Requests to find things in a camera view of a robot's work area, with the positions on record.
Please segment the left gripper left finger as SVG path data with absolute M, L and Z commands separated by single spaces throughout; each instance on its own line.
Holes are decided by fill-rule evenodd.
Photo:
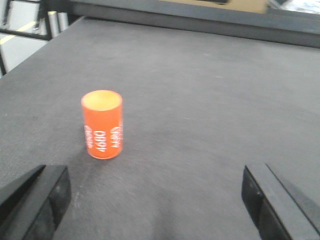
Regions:
M 2 240 L 51 240 L 71 202 L 66 165 L 39 165 L 0 189 Z

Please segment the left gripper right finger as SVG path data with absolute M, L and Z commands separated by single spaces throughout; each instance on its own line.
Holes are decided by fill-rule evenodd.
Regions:
M 241 197 L 261 239 L 320 238 L 320 205 L 268 164 L 245 165 Z

